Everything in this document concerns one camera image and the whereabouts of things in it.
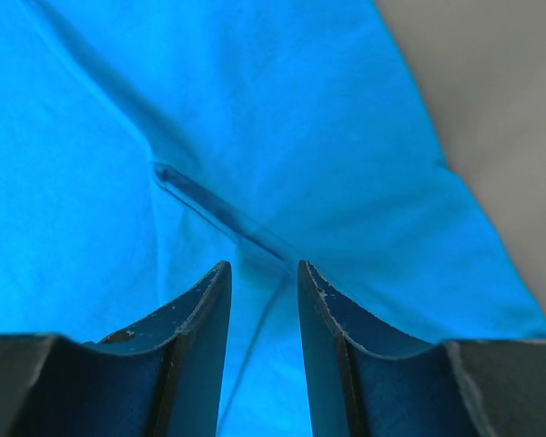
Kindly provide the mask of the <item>blue t-shirt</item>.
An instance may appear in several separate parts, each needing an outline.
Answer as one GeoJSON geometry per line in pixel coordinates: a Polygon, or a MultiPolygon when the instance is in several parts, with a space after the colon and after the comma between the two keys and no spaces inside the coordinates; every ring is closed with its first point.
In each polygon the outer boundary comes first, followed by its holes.
{"type": "Polygon", "coordinates": [[[546,339],[372,2],[0,1],[0,332],[95,340],[222,259],[222,436],[311,433],[303,259],[428,342],[546,339]]]}

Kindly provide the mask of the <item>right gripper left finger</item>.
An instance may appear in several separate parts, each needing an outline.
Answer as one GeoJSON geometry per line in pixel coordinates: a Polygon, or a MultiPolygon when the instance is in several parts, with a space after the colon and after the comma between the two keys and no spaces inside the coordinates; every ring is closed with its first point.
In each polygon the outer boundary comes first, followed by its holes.
{"type": "Polygon", "coordinates": [[[85,344],[122,358],[158,355],[147,436],[216,434],[231,293],[230,263],[220,261],[176,299],[98,343],[85,344]]]}

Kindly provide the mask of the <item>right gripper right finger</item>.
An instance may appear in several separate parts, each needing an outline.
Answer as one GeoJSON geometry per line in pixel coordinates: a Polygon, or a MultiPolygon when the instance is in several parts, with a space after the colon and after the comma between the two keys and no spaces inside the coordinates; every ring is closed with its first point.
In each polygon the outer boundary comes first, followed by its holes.
{"type": "Polygon", "coordinates": [[[298,314],[314,435],[477,435],[444,344],[377,318],[307,261],[298,314]]]}

